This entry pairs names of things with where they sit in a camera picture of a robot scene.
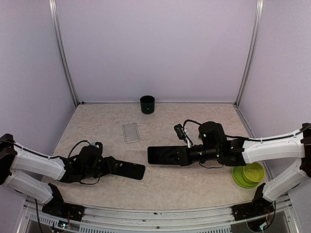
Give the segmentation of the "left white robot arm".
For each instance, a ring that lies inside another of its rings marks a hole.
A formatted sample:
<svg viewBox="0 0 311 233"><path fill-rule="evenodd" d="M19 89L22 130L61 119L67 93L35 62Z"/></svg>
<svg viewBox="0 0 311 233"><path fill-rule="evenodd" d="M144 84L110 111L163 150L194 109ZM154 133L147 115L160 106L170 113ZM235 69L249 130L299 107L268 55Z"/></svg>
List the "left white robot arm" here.
<svg viewBox="0 0 311 233"><path fill-rule="evenodd" d="M30 150L5 133L0 137L0 184L14 189L49 206L58 216L68 211L59 189L34 175L61 183L79 183L86 179L99 181L106 175L125 175L126 163L112 156L103 157L100 142L88 143L77 155L50 156Z"/></svg>

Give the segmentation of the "aluminium frame post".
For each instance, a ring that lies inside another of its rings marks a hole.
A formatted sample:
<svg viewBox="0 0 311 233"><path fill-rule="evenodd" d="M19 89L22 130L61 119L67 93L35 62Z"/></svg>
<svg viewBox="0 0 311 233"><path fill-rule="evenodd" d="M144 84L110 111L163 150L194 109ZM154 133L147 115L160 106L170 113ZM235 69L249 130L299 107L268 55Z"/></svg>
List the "aluminium frame post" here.
<svg viewBox="0 0 311 233"><path fill-rule="evenodd" d="M261 18L262 18L262 11L264 7L264 0L257 0L256 2L256 10L255 10L255 16L254 16L254 23L253 23L253 29L251 33L251 39L250 39L250 45L248 49L248 54L246 58L246 64L243 70L243 76L242 76L242 81L238 90L238 94L235 100L235 106L236 108L239 108L242 99L246 90L248 78L249 78L249 73L251 70L253 58L255 55L256 51L256 45L257 45L257 40L259 36L259 29L260 29L260 23L261 23Z"/></svg>
<svg viewBox="0 0 311 233"><path fill-rule="evenodd" d="M63 40L62 40L61 27L60 27L58 11L57 11L57 2L55 0L49 0L49 8L50 8L50 14L52 18L53 30L54 30L54 34L56 38L58 53L60 56L62 69L65 75L65 80L66 80L66 83L69 89L69 93L70 93L73 105L75 108L77 108L77 106L79 105L79 101L78 101L76 90L75 90L73 80L70 74L65 47L63 44Z"/></svg>

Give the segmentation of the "green bowl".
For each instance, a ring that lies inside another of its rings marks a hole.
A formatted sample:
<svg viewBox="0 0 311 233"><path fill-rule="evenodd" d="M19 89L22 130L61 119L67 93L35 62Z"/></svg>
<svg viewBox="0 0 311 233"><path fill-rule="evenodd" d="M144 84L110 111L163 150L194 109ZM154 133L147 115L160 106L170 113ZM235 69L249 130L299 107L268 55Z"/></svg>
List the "green bowl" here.
<svg viewBox="0 0 311 233"><path fill-rule="evenodd" d="M265 170L263 166L257 162L247 164L242 169L242 176L248 183L260 183L265 178Z"/></svg>

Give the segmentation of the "front aluminium rail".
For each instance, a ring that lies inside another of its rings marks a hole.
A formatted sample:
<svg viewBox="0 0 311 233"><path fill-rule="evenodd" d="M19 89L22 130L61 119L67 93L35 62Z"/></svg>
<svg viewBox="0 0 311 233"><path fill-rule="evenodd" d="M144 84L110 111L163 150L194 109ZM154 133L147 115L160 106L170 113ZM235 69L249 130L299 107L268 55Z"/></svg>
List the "front aluminium rail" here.
<svg viewBox="0 0 311 233"><path fill-rule="evenodd" d="M69 220L67 228L59 228L66 219L42 213L38 205L39 221L47 227L70 233L229 233L234 224L257 220L263 216L236 221L232 206L183 210L130 210L85 206L81 221ZM287 194L276 201L276 215L272 226L276 232L301 233L294 209ZM35 221L35 201L26 199L14 233L25 233Z"/></svg>

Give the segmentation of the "left aluminium frame post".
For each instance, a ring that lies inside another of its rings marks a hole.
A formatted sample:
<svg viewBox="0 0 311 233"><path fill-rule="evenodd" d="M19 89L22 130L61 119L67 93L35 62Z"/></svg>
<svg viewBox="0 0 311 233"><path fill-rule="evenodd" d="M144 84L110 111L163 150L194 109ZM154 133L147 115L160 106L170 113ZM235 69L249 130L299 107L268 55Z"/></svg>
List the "left aluminium frame post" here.
<svg viewBox="0 0 311 233"><path fill-rule="evenodd" d="M57 11L57 2L55 0L49 0L49 8L50 8L50 14L52 18L53 30L54 30L54 34L56 38L58 53L60 56L62 69L65 75L65 80L66 80L66 83L69 89L69 93L70 93L73 105L75 108L77 108L77 106L79 105L79 101L78 101L76 90L75 90L73 80L70 74L65 47L63 44L63 40L62 40L61 27L60 27L58 11Z"/></svg>

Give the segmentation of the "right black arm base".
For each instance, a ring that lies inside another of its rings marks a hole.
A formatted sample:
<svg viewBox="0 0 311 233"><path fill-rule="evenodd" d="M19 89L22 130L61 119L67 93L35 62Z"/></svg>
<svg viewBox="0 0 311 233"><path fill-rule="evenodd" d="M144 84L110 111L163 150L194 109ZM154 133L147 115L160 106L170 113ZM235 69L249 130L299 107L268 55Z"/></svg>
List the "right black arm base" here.
<svg viewBox="0 0 311 233"><path fill-rule="evenodd" d="M263 188L266 183L259 185L252 201L232 206L235 221L254 218L275 210L274 203L263 198Z"/></svg>

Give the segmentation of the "dark green cup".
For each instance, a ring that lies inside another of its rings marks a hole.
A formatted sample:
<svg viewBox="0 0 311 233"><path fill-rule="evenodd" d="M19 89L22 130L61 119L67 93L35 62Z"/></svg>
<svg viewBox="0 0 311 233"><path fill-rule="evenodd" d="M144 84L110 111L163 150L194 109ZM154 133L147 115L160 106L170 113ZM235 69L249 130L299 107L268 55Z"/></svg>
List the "dark green cup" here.
<svg viewBox="0 0 311 233"><path fill-rule="evenodd" d="M149 115L155 111L155 98L150 95L145 95L140 98L140 107L142 113Z"/></svg>

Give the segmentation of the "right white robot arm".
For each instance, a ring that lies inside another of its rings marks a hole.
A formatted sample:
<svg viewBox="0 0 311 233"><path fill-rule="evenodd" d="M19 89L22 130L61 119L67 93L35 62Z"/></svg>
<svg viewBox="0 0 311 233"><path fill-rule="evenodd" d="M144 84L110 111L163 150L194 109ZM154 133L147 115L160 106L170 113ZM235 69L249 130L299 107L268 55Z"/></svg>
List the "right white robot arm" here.
<svg viewBox="0 0 311 233"><path fill-rule="evenodd" d="M266 138L225 135L221 124L206 122L199 126L201 145L168 147L160 157L169 164L188 166L195 162L216 160L224 166L244 166L263 160L295 158L295 162L273 180L260 185L248 205L258 216L268 203L311 176L311 125L300 130Z"/></svg>

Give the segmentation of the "clear phone case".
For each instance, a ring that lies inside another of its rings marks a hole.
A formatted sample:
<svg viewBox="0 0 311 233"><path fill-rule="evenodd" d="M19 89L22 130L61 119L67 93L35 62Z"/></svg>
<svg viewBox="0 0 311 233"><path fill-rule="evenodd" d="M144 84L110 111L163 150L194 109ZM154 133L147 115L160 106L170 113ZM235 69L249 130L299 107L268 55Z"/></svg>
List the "clear phone case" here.
<svg viewBox="0 0 311 233"><path fill-rule="evenodd" d="M122 132L126 144L136 143L140 141L138 127L135 122L123 124Z"/></svg>

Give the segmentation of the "right aluminium frame post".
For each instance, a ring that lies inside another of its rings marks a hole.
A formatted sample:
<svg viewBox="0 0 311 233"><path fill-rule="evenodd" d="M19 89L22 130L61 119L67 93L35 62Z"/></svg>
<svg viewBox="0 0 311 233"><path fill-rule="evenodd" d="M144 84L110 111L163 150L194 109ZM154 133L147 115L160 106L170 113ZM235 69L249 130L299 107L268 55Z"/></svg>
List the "right aluminium frame post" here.
<svg viewBox="0 0 311 233"><path fill-rule="evenodd" d="M254 23L253 23L253 29L251 33L251 39L250 39L250 45L248 49L248 54L246 58L246 64L243 70L243 76L242 76L242 81L238 90L238 94L235 100L235 106L236 108L239 108L242 99L246 90L248 78L249 78L249 73L251 70L253 58L255 55L256 51L256 45L257 45L257 40L259 36L259 29L260 29L260 23L261 23L261 18L262 18L262 11L264 7L264 0L257 0L256 2L256 10L255 10L255 16L254 16Z"/></svg>

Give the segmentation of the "black smartphone teal edge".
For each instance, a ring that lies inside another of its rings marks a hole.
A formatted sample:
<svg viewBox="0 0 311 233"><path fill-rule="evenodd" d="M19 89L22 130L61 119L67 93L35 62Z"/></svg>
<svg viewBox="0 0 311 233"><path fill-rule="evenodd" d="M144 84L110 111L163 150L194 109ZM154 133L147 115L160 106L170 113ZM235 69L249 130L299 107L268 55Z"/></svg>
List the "black smartphone teal edge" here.
<svg viewBox="0 0 311 233"><path fill-rule="evenodd" d="M169 146L150 146L147 148L147 159L148 164L151 165L165 165L164 158L165 158L165 150Z"/></svg>

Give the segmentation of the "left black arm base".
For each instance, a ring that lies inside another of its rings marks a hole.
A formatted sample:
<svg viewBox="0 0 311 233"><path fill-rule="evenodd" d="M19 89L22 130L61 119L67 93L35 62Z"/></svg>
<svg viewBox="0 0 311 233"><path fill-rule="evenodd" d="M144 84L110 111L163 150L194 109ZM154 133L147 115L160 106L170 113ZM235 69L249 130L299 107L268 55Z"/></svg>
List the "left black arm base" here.
<svg viewBox="0 0 311 233"><path fill-rule="evenodd" d="M43 204L42 212L51 216L61 217L69 220L82 221L85 207L77 204L64 202L59 189L51 183L48 186L52 190L52 200Z"/></svg>

